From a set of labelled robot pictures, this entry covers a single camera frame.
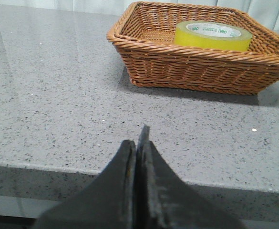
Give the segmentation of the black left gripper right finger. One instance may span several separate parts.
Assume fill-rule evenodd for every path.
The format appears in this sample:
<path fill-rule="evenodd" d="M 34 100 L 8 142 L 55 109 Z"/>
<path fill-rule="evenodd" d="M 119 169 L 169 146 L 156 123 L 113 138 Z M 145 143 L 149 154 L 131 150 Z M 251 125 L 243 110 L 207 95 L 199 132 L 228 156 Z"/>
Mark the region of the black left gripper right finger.
<path fill-rule="evenodd" d="M 144 126 L 137 146 L 139 229 L 241 229 L 243 223 L 200 196 L 165 162 Z"/>

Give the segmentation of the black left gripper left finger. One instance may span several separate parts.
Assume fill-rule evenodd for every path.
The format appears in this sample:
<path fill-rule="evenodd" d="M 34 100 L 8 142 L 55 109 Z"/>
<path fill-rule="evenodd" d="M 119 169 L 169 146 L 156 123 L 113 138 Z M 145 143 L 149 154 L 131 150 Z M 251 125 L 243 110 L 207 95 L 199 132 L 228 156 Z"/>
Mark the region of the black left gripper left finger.
<path fill-rule="evenodd" d="M 131 229 L 134 225 L 134 141 L 124 140 L 84 190 L 44 212 L 35 229 Z"/>

